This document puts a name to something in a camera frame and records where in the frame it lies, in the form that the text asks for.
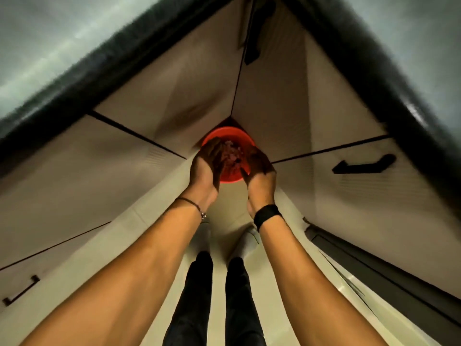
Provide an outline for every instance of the red bowl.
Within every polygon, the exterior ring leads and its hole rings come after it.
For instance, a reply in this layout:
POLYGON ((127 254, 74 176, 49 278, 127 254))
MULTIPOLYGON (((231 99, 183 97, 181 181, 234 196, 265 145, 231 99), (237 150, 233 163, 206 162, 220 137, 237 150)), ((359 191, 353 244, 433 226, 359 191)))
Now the red bowl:
MULTIPOLYGON (((223 142, 232 141, 235 144, 239 145, 243 151, 243 158, 241 162, 242 168, 249 173, 250 167, 247 163, 247 158, 245 157, 246 151, 250 146, 256 146, 255 142, 251 139, 250 136, 245 131, 238 129, 237 127, 232 126, 224 126, 219 127, 216 130, 211 131, 208 136, 205 137, 203 140, 202 146, 205 145, 210 139, 215 137, 219 137, 222 139, 223 142)), ((236 170, 236 172, 231 174, 222 174, 221 175, 221 183, 234 183, 243 179, 240 170, 236 170)))

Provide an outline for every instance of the black wristband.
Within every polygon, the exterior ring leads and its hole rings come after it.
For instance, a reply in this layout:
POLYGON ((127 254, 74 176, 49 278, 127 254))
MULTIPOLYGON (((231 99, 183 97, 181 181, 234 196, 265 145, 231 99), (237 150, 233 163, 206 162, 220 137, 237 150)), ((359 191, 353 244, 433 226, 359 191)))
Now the black wristband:
POLYGON ((253 220, 258 232, 264 222, 266 222, 271 217, 277 216, 277 215, 280 215, 281 217, 283 217, 279 209, 277 208, 277 205, 275 204, 266 205, 266 206, 263 206, 261 209, 259 209, 255 214, 255 219, 253 220))

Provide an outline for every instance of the wrist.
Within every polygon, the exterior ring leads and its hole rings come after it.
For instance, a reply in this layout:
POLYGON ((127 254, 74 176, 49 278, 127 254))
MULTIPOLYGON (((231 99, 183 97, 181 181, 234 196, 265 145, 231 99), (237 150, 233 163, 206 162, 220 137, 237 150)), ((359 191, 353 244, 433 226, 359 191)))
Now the wrist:
POLYGON ((198 184, 188 185, 180 195, 180 197, 187 198, 197 204, 202 212, 207 212, 217 196, 218 191, 215 187, 206 187, 198 184))

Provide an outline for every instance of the cabinet handle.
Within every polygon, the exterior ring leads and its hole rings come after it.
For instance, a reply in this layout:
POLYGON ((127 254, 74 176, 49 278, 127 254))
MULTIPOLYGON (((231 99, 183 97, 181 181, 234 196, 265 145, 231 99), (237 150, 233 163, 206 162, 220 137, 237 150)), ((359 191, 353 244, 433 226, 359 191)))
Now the cabinet handle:
POLYGON ((247 50, 245 51, 245 64, 249 65, 256 61, 260 56, 260 51, 257 49, 259 35, 267 18, 275 12, 275 1, 269 0, 264 6, 257 9, 253 14, 251 21, 250 32, 248 34, 247 50))
POLYGON ((32 286, 36 285, 39 281, 40 281, 40 278, 38 278, 37 275, 33 275, 31 277, 31 280, 32 280, 32 284, 29 285, 26 289, 24 289, 23 291, 21 291, 17 296, 15 296, 12 300, 10 300, 9 298, 5 297, 3 299, 3 303, 5 304, 5 306, 9 306, 11 305, 13 302, 15 302, 17 299, 19 299, 21 296, 23 296, 32 286))
POLYGON ((391 166, 397 157, 394 154, 386 154, 377 162, 372 164, 349 165, 346 160, 343 160, 336 165, 332 171, 333 173, 381 173, 389 166, 391 166))

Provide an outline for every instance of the countertop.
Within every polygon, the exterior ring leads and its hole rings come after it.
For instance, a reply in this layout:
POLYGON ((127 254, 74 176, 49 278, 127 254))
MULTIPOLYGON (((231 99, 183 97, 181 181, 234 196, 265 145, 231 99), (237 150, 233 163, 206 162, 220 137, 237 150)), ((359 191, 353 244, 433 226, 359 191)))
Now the countertop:
MULTIPOLYGON (((0 177, 231 0, 2 0, 0 177)), ((461 0, 284 0, 461 218, 461 0)))

